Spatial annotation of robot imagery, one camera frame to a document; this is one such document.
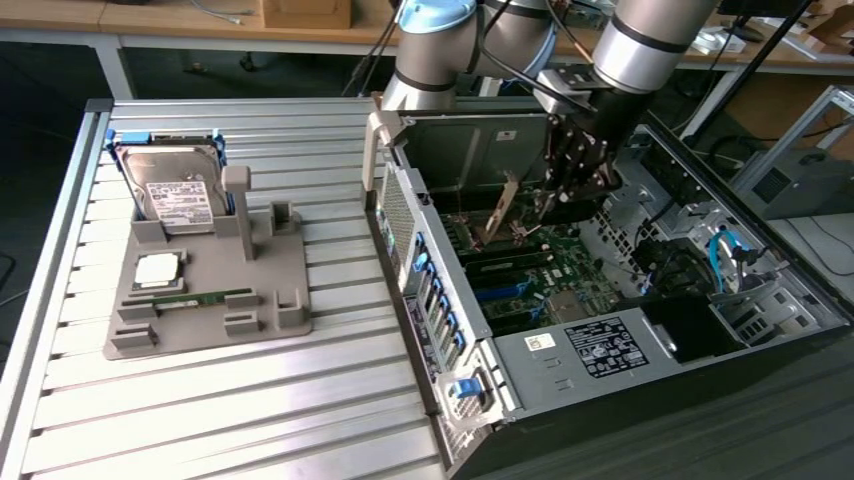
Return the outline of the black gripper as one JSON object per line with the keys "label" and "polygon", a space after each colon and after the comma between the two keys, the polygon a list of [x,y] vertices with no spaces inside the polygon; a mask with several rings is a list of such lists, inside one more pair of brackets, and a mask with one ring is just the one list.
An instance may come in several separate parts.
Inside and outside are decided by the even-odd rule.
{"label": "black gripper", "polygon": [[589,110],[549,116],[543,187],[557,201],[590,200],[622,187],[614,160],[651,98],[599,89],[591,92]]}

